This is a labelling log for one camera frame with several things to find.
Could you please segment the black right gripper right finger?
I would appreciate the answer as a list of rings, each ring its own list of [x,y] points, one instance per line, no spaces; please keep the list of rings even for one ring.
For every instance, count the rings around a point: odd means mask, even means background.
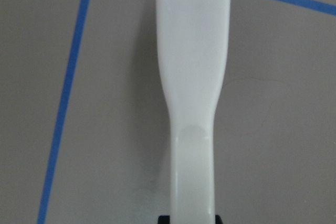
[[[223,221],[219,215],[215,215],[215,224],[223,224]]]

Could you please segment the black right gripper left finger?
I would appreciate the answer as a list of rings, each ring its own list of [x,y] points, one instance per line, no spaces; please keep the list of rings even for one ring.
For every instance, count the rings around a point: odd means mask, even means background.
[[[169,215],[158,216],[157,224],[170,224],[170,216]]]

